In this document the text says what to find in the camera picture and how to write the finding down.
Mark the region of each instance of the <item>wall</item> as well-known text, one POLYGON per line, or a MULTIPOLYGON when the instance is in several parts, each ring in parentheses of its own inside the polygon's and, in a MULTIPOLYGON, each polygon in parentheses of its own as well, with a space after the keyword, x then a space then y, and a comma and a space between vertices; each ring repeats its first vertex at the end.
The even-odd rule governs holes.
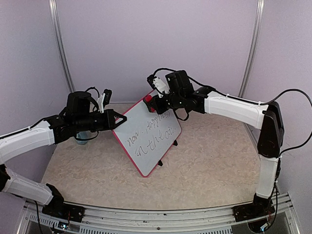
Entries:
MULTIPOLYGON (((288 88, 312 96, 312 2, 266 1, 247 99, 268 101, 288 88)), ((285 124, 284 148, 301 144, 312 129, 312 109, 299 93, 278 100, 285 124)), ((303 233, 312 233, 312 143, 285 153, 278 185, 289 191, 303 233)))
POLYGON ((58 15, 76 89, 109 88, 112 102, 133 102, 150 91, 146 78, 159 67, 237 95, 256 7, 257 0, 66 0, 58 15))
MULTIPOLYGON (((67 88, 48 1, 0 2, 0 135, 59 113, 67 88)), ((7 162, 40 181, 55 147, 42 147, 7 162)), ((0 193, 0 233, 12 234, 24 200, 0 193)))

